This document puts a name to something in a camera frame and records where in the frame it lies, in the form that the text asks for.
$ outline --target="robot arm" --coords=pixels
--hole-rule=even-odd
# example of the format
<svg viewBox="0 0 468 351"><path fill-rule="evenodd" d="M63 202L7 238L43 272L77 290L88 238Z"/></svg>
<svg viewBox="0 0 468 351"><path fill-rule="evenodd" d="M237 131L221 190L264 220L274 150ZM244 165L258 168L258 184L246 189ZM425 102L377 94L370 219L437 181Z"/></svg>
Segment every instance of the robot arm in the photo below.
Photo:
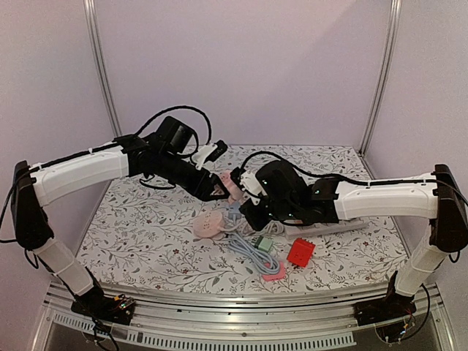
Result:
<svg viewBox="0 0 468 351"><path fill-rule="evenodd" d="M429 220L426 233L404 267L390 279L383 299L355 305L359 325L415 312L412 302L426 278L453 252L468 244L468 221L458 186L445 165L420 176L353 181L339 175L312 185L285 160L272 161L255 174L233 171L231 178L250 199L241 206L249 224L261 230L271 220L285 225L337 223L362 216L419 216Z"/></svg>
<svg viewBox="0 0 468 351"><path fill-rule="evenodd" d="M129 324L133 300L124 296L107 298L97 280L54 238L44 206L65 195L92 184L114 178L156 175L179 185L202 201L228 198L217 175L201 167L205 160L214 161L227 146L219 141L190 155L181 155L194 131L172 117L167 117L158 130L147 137L127 135L100 148L28 166L26 161L15 168L11 209L18 243L33 253L60 278L73 293L75 312L111 322ZM188 156L204 154L197 167Z"/></svg>

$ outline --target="gray cord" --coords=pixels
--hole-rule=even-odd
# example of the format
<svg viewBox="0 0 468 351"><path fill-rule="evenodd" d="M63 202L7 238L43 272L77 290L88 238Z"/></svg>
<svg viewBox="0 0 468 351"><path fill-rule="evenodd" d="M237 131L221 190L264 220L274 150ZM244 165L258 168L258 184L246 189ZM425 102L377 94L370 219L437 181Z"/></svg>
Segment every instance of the gray cord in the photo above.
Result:
<svg viewBox="0 0 468 351"><path fill-rule="evenodd" d="M279 273L279 262L275 257L268 253L254 248L250 243L244 240L239 234L229 234L229 248L239 254L247 256L254 263L258 273L265 275L274 275Z"/></svg>

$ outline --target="white wall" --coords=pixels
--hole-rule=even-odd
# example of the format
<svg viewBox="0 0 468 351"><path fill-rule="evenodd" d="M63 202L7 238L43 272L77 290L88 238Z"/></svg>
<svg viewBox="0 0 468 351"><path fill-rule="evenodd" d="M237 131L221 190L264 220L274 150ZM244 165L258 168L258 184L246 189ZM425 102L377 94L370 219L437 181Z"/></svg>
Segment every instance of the white wall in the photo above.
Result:
<svg viewBox="0 0 468 351"><path fill-rule="evenodd" d="M45 162L112 138L81 1L0 3L0 199L16 162ZM56 235L77 249L102 185L46 211ZM2 238L14 237L10 212ZM49 276L16 244L0 246L0 349L27 348Z"/></svg>
<svg viewBox="0 0 468 351"><path fill-rule="evenodd" d="M368 161L379 177L410 176L445 163L468 195L468 3L405 1ZM401 219L412 248L426 221ZM468 252L437 273L460 350L468 343Z"/></svg>
<svg viewBox="0 0 468 351"><path fill-rule="evenodd" d="M188 104L237 144L357 146L389 13L370 0L97 1L124 132ZM204 140L200 117L184 120Z"/></svg>

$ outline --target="floral pattern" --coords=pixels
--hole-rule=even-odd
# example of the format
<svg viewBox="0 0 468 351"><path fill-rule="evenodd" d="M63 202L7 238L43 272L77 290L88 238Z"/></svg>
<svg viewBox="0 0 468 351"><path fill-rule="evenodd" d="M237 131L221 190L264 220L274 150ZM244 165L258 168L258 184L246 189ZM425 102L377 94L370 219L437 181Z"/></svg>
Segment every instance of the floral pattern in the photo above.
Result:
<svg viewBox="0 0 468 351"><path fill-rule="evenodd" d="M349 147L232 146L206 167L221 173L259 150L276 152L310 172L368 178ZM249 169L269 159L255 157ZM307 238L317 247L306 268L286 260L292 243L284 235L267 234L274 241L272 254L285 264L286 278L265 282L248 258L227 248L227 236L212 240L192 234L196 216L212 209L227 213L227 201L202 203L180 187L154 191L138 180L111 184L78 252L79 261L103 282L194 293L306 293L383 282L407 258L393 222L384 216L370 218L362 230Z"/></svg>

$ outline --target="red cube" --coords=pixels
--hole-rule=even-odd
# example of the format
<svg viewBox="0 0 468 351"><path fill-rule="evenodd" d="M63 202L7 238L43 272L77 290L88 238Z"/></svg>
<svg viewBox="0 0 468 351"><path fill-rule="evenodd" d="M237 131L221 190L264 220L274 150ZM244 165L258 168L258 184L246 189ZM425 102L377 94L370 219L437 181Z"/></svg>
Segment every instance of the red cube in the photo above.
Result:
<svg viewBox="0 0 468 351"><path fill-rule="evenodd" d="M303 239L295 239L287 260L300 267L306 267L314 253L315 245Z"/></svg>

